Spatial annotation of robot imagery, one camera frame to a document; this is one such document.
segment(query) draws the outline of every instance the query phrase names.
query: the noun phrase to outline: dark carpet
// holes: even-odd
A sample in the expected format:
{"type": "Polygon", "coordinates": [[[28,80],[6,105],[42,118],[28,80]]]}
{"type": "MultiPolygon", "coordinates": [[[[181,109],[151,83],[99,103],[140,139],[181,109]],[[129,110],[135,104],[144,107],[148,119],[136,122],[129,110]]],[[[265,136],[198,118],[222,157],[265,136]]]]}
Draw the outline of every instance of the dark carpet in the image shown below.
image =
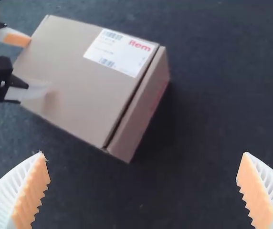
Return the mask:
{"type": "Polygon", "coordinates": [[[3,0],[0,13],[27,34],[54,14],[168,48],[172,83],[130,165],[0,105],[0,177],[38,149],[49,159],[33,228],[252,228],[235,177],[244,151],[273,168],[273,0],[3,0]]]}

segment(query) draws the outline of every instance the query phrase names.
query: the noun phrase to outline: box lid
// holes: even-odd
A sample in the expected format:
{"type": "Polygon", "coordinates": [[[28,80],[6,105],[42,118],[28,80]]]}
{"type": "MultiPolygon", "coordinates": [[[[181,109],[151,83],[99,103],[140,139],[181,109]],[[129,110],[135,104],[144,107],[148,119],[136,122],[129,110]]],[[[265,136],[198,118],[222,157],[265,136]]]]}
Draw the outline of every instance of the box lid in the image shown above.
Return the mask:
{"type": "MultiPolygon", "coordinates": [[[[100,51],[95,50],[97,47],[89,47],[94,41],[97,42],[96,38],[103,32],[107,39],[110,38],[107,42],[114,40],[115,35],[108,34],[110,31],[104,31],[101,27],[46,16],[33,34],[29,46],[18,57],[13,71],[22,79],[40,79],[53,85],[51,93],[45,98],[23,102],[25,108],[100,148],[111,136],[159,46],[115,32],[132,41],[126,47],[130,45],[150,52],[138,74],[132,76],[114,66],[103,66],[106,62],[98,63],[101,59],[93,61],[98,58],[93,55],[100,51]],[[90,57],[84,57],[87,50],[90,57]]],[[[126,48],[123,47],[117,47],[116,52],[125,52],[126,48]]],[[[129,59],[131,52],[125,55],[129,59]]]]}

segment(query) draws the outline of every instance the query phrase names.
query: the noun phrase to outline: robotic arm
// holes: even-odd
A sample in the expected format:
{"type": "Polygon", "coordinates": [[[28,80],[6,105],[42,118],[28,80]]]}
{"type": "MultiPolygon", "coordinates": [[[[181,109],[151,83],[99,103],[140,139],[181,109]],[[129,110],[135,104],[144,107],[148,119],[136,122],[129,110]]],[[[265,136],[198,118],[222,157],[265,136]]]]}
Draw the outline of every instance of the robotic arm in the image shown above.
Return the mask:
{"type": "MultiPolygon", "coordinates": [[[[0,22],[0,42],[26,47],[31,38],[24,33],[8,28],[0,22]]],[[[8,57],[0,56],[0,103],[19,104],[22,99],[43,96],[49,84],[46,82],[25,82],[12,74],[13,68],[8,57]]]]}

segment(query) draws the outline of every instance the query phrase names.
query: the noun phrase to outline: cardboard box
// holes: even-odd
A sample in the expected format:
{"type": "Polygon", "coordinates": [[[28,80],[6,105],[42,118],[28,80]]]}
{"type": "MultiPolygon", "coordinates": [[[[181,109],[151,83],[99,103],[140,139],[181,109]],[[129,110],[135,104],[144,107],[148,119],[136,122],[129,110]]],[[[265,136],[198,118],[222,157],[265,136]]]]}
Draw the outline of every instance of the cardboard box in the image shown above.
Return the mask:
{"type": "Polygon", "coordinates": [[[52,82],[22,105],[129,162],[169,82],[166,48],[99,26],[46,16],[13,74],[52,82]]]}

